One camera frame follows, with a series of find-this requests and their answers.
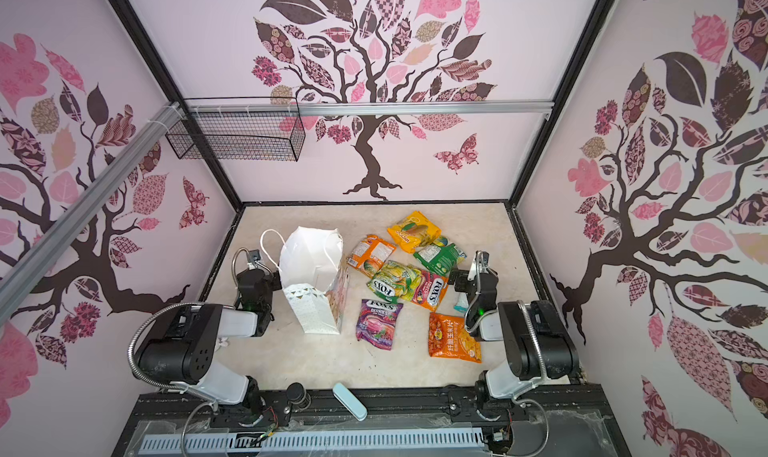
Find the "back aluminium rail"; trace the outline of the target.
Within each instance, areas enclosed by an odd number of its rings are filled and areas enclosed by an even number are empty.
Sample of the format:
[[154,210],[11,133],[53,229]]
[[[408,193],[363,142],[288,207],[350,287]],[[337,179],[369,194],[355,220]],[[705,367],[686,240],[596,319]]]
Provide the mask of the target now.
[[477,102],[421,102],[421,103],[290,103],[266,104],[187,104],[193,113],[235,113],[248,115],[266,112],[283,112],[296,116],[383,116],[383,115],[432,115],[432,114],[544,114],[549,115],[554,103],[546,100],[496,100]]

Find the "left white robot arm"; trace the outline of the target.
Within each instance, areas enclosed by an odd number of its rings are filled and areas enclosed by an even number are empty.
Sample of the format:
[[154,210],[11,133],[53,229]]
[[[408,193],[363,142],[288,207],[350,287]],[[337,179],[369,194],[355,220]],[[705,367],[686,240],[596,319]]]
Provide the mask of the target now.
[[159,389],[189,393],[213,405],[240,406],[258,417],[266,403],[255,378],[241,375],[215,357],[224,339],[259,338],[273,322],[273,294],[280,274],[256,267],[235,275],[233,306],[173,304],[153,314],[132,337],[131,371]]

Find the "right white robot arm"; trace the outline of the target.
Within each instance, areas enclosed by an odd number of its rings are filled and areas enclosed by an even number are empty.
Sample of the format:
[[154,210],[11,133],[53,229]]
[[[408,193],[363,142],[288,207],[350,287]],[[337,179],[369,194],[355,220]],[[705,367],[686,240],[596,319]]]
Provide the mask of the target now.
[[481,373],[473,405],[482,412],[498,401],[516,401],[537,387],[576,378],[576,347],[554,305],[547,300],[497,301],[498,275],[490,269],[453,270],[449,283],[467,297],[462,318],[473,343],[501,342],[501,364]]

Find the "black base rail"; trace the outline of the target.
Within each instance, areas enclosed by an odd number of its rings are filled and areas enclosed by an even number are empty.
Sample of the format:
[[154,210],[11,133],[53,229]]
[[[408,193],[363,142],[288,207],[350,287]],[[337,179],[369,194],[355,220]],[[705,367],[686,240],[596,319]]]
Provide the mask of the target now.
[[291,411],[286,390],[265,391],[258,417],[240,406],[212,410],[198,399],[170,393],[140,396],[115,445],[117,456],[138,456],[147,434],[183,437],[203,433],[364,429],[474,428],[486,449],[373,451],[341,456],[626,456],[629,447],[598,385],[548,385],[521,399],[498,401],[482,412],[473,405],[473,386],[357,389],[368,409],[357,421],[329,390],[307,390],[311,405]]

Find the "purple Fox's candy bag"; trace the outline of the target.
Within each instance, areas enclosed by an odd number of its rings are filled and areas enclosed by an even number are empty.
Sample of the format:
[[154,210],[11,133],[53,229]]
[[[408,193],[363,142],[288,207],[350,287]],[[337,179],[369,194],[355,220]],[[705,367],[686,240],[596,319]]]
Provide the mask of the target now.
[[374,347],[390,351],[393,348],[396,322],[403,309],[400,303],[362,300],[356,323],[355,336]]

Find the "left aluminium rail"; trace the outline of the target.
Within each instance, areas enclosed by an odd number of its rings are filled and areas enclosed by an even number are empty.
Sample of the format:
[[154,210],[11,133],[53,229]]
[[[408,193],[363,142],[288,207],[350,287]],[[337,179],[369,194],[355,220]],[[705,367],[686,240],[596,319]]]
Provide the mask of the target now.
[[1,321],[6,322],[32,292],[45,273],[70,247],[90,219],[105,205],[133,168],[183,117],[180,105],[167,103],[148,120],[115,161],[87,187],[44,233],[38,244],[15,264],[1,282]]

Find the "aluminium rail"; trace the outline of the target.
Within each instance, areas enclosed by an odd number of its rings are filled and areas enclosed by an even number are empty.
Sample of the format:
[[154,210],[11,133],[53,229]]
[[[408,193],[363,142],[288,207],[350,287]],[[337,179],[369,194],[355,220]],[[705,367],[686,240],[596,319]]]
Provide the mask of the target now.
[[180,105],[167,103],[148,120],[115,161],[87,187],[44,233],[38,244],[15,264],[1,282],[1,321],[6,322],[32,292],[45,273],[70,247],[90,219],[105,205],[133,168],[183,117]]
[[193,113],[235,113],[248,115],[266,112],[283,112],[296,116],[383,116],[383,115],[432,115],[432,114],[544,114],[549,115],[554,103],[546,100],[496,100],[477,102],[421,102],[421,103],[290,103],[266,104],[187,104]]

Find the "green yellow Fox's candy bag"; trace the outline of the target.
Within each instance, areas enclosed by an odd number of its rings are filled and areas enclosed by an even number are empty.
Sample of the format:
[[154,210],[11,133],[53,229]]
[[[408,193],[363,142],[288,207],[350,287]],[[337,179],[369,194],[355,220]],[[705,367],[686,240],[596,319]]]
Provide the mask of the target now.
[[418,268],[389,260],[369,280],[367,287],[386,302],[396,303],[410,301],[422,282]]

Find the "pink Fox's candy bag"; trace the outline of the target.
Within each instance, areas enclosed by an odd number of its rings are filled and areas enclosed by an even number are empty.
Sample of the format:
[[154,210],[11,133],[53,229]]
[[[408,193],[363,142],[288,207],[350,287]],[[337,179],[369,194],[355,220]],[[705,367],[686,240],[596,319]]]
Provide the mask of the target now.
[[420,270],[409,291],[410,302],[434,312],[440,306],[447,288],[446,277]]

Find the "orange white snack packet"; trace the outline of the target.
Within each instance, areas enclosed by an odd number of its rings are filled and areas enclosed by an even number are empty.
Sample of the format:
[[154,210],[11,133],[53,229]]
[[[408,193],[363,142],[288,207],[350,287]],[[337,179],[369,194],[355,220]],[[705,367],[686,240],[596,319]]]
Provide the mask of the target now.
[[367,277],[373,277],[395,250],[394,244],[375,234],[369,234],[349,254],[347,265]]

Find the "left metal flex conduit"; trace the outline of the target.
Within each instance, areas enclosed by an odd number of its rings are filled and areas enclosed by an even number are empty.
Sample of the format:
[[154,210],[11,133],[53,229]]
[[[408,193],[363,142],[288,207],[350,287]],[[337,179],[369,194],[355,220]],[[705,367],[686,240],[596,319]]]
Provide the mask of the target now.
[[199,308],[200,304],[182,302],[168,305],[165,308],[151,314],[133,334],[127,347],[127,363],[132,375],[137,380],[159,390],[176,391],[181,394],[196,394],[196,391],[192,390],[192,385],[189,383],[168,383],[159,381],[152,375],[152,371],[147,371],[141,363],[143,354],[149,347],[149,334],[151,333],[152,328],[166,315],[173,317],[179,309],[185,309],[188,307]]

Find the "black knob on base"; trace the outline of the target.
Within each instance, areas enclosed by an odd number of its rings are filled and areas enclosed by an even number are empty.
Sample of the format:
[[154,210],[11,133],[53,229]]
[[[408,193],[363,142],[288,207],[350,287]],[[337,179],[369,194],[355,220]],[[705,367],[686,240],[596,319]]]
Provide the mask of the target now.
[[301,411],[311,405],[307,389],[299,382],[291,383],[286,389],[286,399],[291,411]]

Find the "teal white snack packet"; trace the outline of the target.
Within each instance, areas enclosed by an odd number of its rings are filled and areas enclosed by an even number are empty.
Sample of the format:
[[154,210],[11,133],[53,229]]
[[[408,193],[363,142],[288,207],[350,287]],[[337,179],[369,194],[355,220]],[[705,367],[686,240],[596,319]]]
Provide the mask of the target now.
[[469,301],[467,295],[464,293],[459,293],[456,299],[456,303],[453,306],[454,310],[460,313],[466,313],[468,307]]

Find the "green snack packet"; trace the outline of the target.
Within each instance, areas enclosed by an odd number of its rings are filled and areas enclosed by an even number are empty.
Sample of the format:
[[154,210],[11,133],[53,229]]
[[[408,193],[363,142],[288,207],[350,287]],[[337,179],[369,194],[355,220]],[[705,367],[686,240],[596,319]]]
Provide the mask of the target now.
[[430,273],[448,277],[467,257],[455,242],[437,237],[414,253],[415,259]]

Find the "yellow corn snack bag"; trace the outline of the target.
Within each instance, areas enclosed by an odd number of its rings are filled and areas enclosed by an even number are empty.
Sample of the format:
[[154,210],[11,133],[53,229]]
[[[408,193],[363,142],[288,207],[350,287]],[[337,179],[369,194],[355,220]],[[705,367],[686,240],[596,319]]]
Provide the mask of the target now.
[[441,229],[423,213],[414,211],[387,228],[394,243],[404,252],[413,254],[441,236]]

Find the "white paper gift bag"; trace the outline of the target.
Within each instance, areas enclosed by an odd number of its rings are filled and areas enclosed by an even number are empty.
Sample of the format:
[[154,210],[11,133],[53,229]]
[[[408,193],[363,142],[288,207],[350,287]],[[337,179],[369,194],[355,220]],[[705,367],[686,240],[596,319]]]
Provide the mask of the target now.
[[341,334],[349,276],[339,231],[299,226],[285,238],[267,229],[259,244],[304,333]]

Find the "orange chestnut snack bag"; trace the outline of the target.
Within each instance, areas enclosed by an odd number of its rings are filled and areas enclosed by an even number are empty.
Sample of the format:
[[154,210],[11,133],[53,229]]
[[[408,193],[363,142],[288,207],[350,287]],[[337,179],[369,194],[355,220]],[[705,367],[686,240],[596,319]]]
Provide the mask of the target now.
[[467,332],[460,317],[431,313],[427,346],[430,357],[482,362],[481,344]]

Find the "light blue remote-like device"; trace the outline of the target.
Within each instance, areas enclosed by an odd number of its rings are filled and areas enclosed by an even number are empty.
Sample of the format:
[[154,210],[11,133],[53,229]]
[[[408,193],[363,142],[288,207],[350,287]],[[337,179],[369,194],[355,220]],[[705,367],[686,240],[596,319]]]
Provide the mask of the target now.
[[364,421],[368,409],[344,384],[336,383],[332,388],[336,400],[357,420]]

